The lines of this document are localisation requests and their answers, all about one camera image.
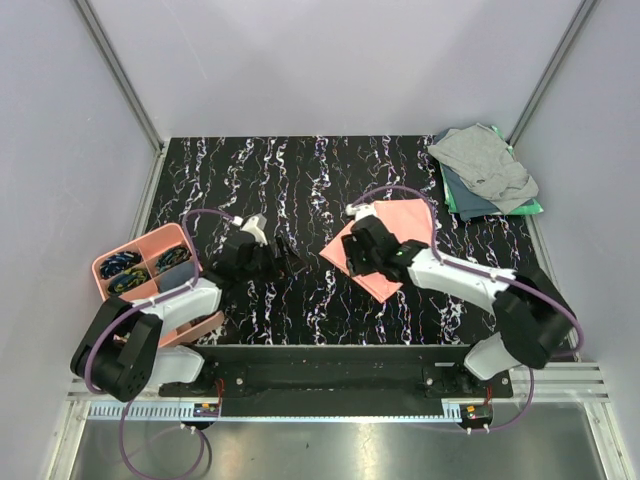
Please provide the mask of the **pink satin napkin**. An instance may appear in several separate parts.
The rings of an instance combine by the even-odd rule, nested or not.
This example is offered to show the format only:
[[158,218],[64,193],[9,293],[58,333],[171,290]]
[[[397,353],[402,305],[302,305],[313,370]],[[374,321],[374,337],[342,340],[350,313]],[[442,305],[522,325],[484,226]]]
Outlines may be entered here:
[[[431,243],[432,218],[429,208],[423,200],[375,201],[373,206],[379,219],[400,243],[407,240]],[[323,258],[345,275],[349,275],[349,271],[341,238],[350,234],[354,223],[354,220],[350,220],[320,252]],[[401,287],[400,283],[390,282],[380,273],[355,276],[352,277],[352,280],[380,303],[388,300]]]

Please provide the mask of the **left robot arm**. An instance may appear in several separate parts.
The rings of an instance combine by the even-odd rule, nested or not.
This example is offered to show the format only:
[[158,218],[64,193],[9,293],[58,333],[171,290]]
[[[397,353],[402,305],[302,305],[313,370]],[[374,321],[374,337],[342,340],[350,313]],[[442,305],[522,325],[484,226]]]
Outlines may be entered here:
[[220,310],[240,284],[293,277],[305,262],[278,235],[266,244],[251,233],[227,240],[212,267],[167,292],[134,302],[105,300],[76,348],[70,370],[94,393],[135,399],[149,384],[181,383],[196,396],[215,386],[216,372],[191,347],[159,347],[169,331]]

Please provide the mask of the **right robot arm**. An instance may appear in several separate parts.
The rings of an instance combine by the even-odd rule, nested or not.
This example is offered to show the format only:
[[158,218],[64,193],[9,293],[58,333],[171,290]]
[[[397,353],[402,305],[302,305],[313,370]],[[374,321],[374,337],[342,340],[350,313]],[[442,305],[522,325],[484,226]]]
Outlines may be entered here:
[[495,318],[497,332],[471,346],[454,371],[463,395],[480,394],[490,379],[517,366],[545,368],[577,328],[575,315],[541,269],[494,269],[443,254],[434,244],[401,242],[372,215],[355,221],[341,243],[352,276],[378,273],[391,282],[440,291]]

